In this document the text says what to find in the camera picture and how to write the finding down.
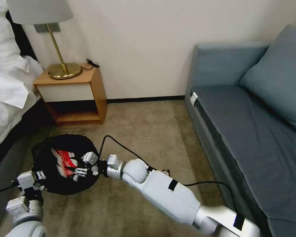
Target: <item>baseboard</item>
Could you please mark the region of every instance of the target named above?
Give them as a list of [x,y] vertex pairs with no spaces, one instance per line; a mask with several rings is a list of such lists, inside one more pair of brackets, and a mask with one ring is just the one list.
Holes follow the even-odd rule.
[[142,97],[142,98],[125,98],[125,99],[108,99],[108,104],[113,103],[128,103],[128,102],[147,102],[147,101],[161,101],[161,100],[183,100],[184,95],[174,96],[158,96],[158,97]]

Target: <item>black bag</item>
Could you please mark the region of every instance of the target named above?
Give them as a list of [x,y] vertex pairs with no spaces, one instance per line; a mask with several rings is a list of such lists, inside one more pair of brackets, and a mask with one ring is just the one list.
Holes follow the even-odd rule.
[[35,173],[42,171],[44,173],[46,178],[40,179],[39,183],[45,186],[46,191],[71,195],[89,189],[97,181],[99,175],[87,175],[86,177],[80,177],[78,181],[74,181],[72,177],[63,177],[58,171],[57,158],[52,153],[52,148],[73,152],[75,155],[73,159],[77,161],[78,168],[87,168],[87,165],[81,159],[87,152],[92,151],[99,157],[99,153],[92,141],[81,135],[65,134],[49,137],[36,144],[32,148],[34,159],[32,171]]

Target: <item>wooden nightstand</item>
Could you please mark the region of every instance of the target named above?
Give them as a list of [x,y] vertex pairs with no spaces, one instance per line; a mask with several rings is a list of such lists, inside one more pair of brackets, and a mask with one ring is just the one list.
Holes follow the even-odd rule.
[[34,86],[57,126],[104,123],[107,104],[99,68],[83,69],[80,75],[66,80],[52,79],[45,70]]

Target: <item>table lamp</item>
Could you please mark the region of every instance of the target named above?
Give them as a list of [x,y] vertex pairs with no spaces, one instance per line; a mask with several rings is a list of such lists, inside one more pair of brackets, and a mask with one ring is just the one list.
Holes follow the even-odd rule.
[[45,24],[55,46],[60,64],[50,65],[48,74],[54,79],[68,79],[82,72],[80,65],[64,63],[49,23],[73,17],[66,0],[6,0],[13,22],[17,24]]

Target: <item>lamp shade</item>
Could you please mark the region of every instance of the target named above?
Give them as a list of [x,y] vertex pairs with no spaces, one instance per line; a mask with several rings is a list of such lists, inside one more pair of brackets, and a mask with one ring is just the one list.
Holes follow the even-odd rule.
[[73,17],[66,0],[6,0],[12,20],[18,24],[48,24]]

